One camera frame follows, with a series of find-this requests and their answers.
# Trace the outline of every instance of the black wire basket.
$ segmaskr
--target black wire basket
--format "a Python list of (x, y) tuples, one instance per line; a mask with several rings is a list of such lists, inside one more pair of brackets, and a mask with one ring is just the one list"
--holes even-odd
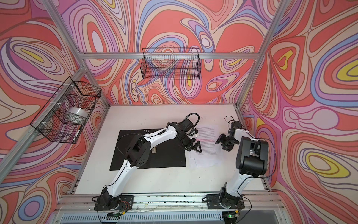
[(60, 88), (67, 88), (57, 102), (51, 102), (50, 112), (41, 120), (32, 120), (31, 126), (51, 142), (77, 143), (82, 130), (91, 116), (102, 90), (82, 81), (72, 81)]
[(200, 79), (199, 48), (143, 48), (142, 51), (140, 70), (143, 79)]

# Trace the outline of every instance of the psychedelic wallpaper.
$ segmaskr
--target psychedelic wallpaper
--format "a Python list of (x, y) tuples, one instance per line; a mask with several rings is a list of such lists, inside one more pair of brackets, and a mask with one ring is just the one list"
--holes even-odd
[[(56, 1), (81, 52), (141, 52), (199, 47), (201, 52), (258, 52), (276, 0)], [(91, 59), (110, 104), (235, 103), (253, 60), (202, 60), (199, 81), (142, 80), (141, 60)]]
[(240, 105), (295, 224), (358, 223), (357, 65), (358, 1), (294, 0)]
[[(0, 160), (61, 83), (78, 70), (40, 1), (0, 1)], [(45, 223), (71, 187), (101, 120), (97, 103), (77, 144), (38, 136), (0, 184), (0, 223)]]

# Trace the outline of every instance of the robotic arm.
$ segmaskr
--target robotic arm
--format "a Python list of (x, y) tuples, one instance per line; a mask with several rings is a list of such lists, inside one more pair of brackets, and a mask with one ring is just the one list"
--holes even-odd
[(265, 140), (253, 137), (244, 130), (241, 122), (233, 121), (228, 135), (221, 134), (216, 144), (226, 151), (231, 151), (235, 144), (239, 145), (236, 157), (236, 172), (233, 178), (224, 184), (218, 195), (207, 195), (209, 209), (238, 208), (245, 205), (242, 199), (242, 190), (253, 180), (253, 177), (264, 175), (267, 171), (269, 145)]
[(133, 172), (144, 165), (149, 157), (150, 150), (170, 139), (176, 139), (184, 146), (185, 150), (202, 152), (200, 142), (194, 136), (198, 133), (195, 125), (188, 119), (189, 114), (180, 123), (168, 122), (165, 128), (145, 135), (135, 135), (126, 149), (125, 159), (114, 180), (102, 189), (101, 195), (97, 198), (95, 210), (111, 210), (119, 205), (120, 195)]

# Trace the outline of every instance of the white table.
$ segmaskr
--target white table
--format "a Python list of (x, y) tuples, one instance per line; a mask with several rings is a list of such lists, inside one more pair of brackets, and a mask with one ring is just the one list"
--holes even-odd
[[(189, 113), (200, 115), (198, 125), (218, 125), (219, 133), (227, 134), (226, 115), (238, 120), (233, 105), (155, 105), (111, 106), (103, 127), (80, 178), (75, 194), (100, 194), (118, 171), (109, 171), (120, 130), (163, 128), (167, 122), (180, 122)], [(219, 191), (236, 171), (238, 146), (231, 152), (223, 150), (221, 165), (191, 168), (189, 152), (185, 151), (186, 167), (136, 170), (123, 193), (168, 193)], [(252, 180), (245, 190), (264, 190), (261, 179)]]

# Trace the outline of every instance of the paper document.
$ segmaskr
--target paper document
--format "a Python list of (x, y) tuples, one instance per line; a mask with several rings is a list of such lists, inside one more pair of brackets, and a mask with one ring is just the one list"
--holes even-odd
[(202, 153), (191, 151), (190, 153), (190, 166), (197, 167), (209, 167), (215, 166), (221, 163), (221, 150), (220, 145), (215, 144), (219, 137), (219, 131), (217, 125), (203, 125), (196, 127), (199, 131), (199, 136), (196, 138), (200, 141)]

